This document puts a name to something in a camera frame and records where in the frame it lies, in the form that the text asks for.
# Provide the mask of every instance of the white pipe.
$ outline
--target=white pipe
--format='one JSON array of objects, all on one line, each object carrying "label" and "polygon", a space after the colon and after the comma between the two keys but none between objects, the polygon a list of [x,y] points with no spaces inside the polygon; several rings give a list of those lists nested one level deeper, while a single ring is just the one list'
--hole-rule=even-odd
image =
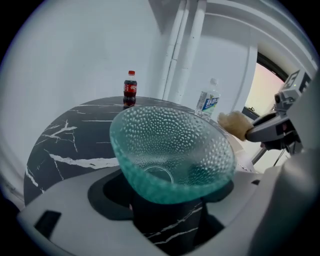
[{"label": "white pipe", "polygon": [[186,0],[181,0],[175,15],[175,19],[173,22],[173,26],[172,26],[172,30],[169,38],[169,45],[165,54],[162,75],[161,75],[160,85],[158,89],[159,91],[157,96],[159,99],[163,99],[164,97],[170,63],[174,54],[174,49],[175,49],[176,41],[178,38],[178,33],[179,33],[180,25],[182,22],[182,18],[185,12],[185,7],[186,7]]},{"label": "white pipe", "polygon": [[180,104],[184,95],[187,82],[190,76],[192,63],[195,59],[196,51],[200,41],[202,26],[206,14],[207,0],[198,0],[190,38],[186,47],[186,53],[182,64],[182,70],[179,76],[177,90],[173,95],[173,101]]},{"label": "white pipe", "polygon": [[190,11],[190,0],[186,0],[185,9],[184,9],[183,17],[182,17],[182,22],[181,22],[180,30],[179,30],[178,37],[177,37],[177,40],[176,40],[176,43],[175,43],[173,57],[172,57],[172,60],[171,60],[171,65],[170,65],[170,68],[169,68],[169,73],[168,73],[168,77],[167,77],[166,84],[165,84],[165,89],[164,89],[163,99],[166,100],[166,101],[168,100],[168,96],[169,96],[169,92],[170,92],[170,89],[171,89],[172,80],[174,79],[174,74],[175,74],[176,65],[177,65],[177,61],[178,61],[178,57],[179,57],[179,52],[180,52],[182,39],[183,39],[184,34],[185,34],[186,24],[187,24],[187,20],[188,20],[188,16],[189,16],[189,11]]}]

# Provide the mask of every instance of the bottle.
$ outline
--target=bottle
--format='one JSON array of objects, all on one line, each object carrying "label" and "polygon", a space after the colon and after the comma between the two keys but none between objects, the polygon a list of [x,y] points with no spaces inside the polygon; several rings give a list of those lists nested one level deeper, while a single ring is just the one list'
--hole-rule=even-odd
[{"label": "bottle", "polygon": [[218,92],[218,80],[211,78],[210,85],[206,86],[200,94],[198,104],[196,105],[195,114],[204,120],[209,121],[217,105],[220,93]]},{"label": "bottle", "polygon": [[124,81],[123,87],[123,104],[125,106],[134,106],[136,104],[137,81],[136,72],[129,70],[129,77]]}]

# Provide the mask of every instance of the glass bowl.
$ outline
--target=glass bowl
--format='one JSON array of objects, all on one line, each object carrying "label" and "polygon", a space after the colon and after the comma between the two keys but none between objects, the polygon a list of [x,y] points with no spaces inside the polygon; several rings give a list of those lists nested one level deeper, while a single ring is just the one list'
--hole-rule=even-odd
[{"label": "glass bowl", "polygon": [[210,194],[233,177],[231,145],[200,117],[166,106],[135,106],[110,126],[113,151],[132,188],[157,204]]}]

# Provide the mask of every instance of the sponge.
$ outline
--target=sponge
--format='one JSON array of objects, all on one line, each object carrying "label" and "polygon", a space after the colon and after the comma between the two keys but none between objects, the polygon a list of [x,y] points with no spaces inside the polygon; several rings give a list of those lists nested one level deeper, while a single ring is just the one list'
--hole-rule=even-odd
[{"label": "sponge", "polygon": [[233,111],[230,114],[220,113],[218,123],[228,133],[236,136],[243,142],[246,140],[247,131],[254,127],[245,115],[239,111]]}]

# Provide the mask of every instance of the white bottle cap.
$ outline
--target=white bottle cap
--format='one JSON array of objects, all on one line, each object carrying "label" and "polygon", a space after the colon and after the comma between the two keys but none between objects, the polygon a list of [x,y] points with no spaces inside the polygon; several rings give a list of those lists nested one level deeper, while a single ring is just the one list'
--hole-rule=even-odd
[{"label": "white bottle cap", "polygon": [[215,78],[211,78],[210,79],[210,84],[212,84],[212,85],[217,85],[218,84],[218,82],[219,82],[219,80],[218,79],[215,79]]}]

